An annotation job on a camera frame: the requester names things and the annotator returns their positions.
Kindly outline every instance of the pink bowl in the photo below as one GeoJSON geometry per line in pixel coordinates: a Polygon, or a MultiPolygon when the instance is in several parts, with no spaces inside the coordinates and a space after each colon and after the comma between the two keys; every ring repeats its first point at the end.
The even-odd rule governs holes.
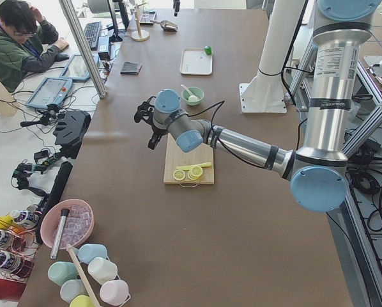
{"type": "MultiPolygon", "coordinates": [[[[76,210],[73,211],[76,208],[79,208],[79,210],[84,210],[85,212],[88,212],[90,215],[90,224],[84,227],[85,233],[80,235],[79,237],[76,237],[74,242],[68,242],[72,246],[79,246],[84,241],[88,239],[88,237],[91,235],[91,232],[93,231],[93,227],[95,226],[95,218],[93,216],[93,211],[88,203],[86,203],[83,200],[64,200],[58,203],[56,206],[54,206],[52,209],[50,209],[46,216],[43,218],[42,225],[40,228],[40,235],[42,237],[43,243],[45,243],[46,246],[49,248],[52,248],[53,241],[54,241],[54,234],[56,233],[57,226],[59,224],[59,220],[61,219],[61,211],[62,209],[69,209],[69,217],[73,217],[73,215],[76,214],[76,210]]],[[[72,221],[72,219],[66,219],[65,224],[65,230],[64,234],[67,231],[66,227],[68,226],[68,222],[72,221]]],[[[60,249],[66,249],[66,244],[61,244],[60,249]]]]}

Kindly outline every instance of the keyboard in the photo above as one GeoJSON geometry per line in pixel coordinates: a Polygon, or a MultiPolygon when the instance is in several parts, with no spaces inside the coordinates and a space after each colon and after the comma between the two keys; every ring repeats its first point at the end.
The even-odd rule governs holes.
{"type": "Polygon", "coordinates": [[[99,41],[99,33],[102,29],[102,23],[100,21],[90,22],[84,27],[83,33],[86,36],[86,40],[91,50],[97,50],[99,41]]]}

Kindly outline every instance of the white bottle cap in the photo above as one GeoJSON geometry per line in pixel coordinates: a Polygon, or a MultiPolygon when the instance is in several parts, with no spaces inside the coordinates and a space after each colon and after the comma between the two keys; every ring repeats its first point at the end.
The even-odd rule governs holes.
{"type": "Polygon", "coordinates": [[[20,211],[19,210],[12,210],[10,212],[10,216],[13,217],[14,219],[16,219],[20,216],[20,211]]]}

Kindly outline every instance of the wooden cutting board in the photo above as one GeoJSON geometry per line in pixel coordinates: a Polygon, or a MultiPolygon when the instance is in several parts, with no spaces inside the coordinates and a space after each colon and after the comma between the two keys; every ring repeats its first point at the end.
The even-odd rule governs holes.
{"type": "Polygon", "coordinates": [[[201,144],[191,152],[183,152],[176,144],[174,138],[169,134],[167,140],[167,151],[165,153],[164,167],[165,184],[214,184],[214,153],[213,149],[207,144],[201,144]],[[185,179],[177,181],[172,173],[177,166],[186,166],[211,162],[210,168],[203,168],[204,173],[197,180],[190,180],[185,172],[185,179]]]}

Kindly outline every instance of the brown table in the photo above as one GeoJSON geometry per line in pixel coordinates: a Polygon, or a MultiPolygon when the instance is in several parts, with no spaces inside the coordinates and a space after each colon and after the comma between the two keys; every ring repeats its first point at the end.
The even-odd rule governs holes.
{"type": "MultiPolygon", "coordinates": [[[[256,75],[264,12],[172,13],[158,10],[158,19],[175,21],[178,33],[154,25],[149,40],[125,40],[69,178],[63,199],[81,198],[94,210],[87,242],[107,246],[130,287],[129,307],[352,306],[326,216],[297,205],[276,173],[215,152],[214,185],[162,183],[166,138],[147,149],[151,129],[133,121],[137,106],[161,89],[200,86],[206,98],[190,113],[226,100],[217,124],[283,149],[294,148],[298,125],[294,107],[240,111],[238,85],[256,75]],[[213,73],[181,75],[181,51],[205,45],[213,49],[213,73]],[[143,63],[140,74],[120,75],[124,61],[143,63]]],[[[47,279],[49,253],[38,252],[19,307],[66,306],[47,279]]],[[[61,251],[59,259],[69,258],[61,251]]]]}

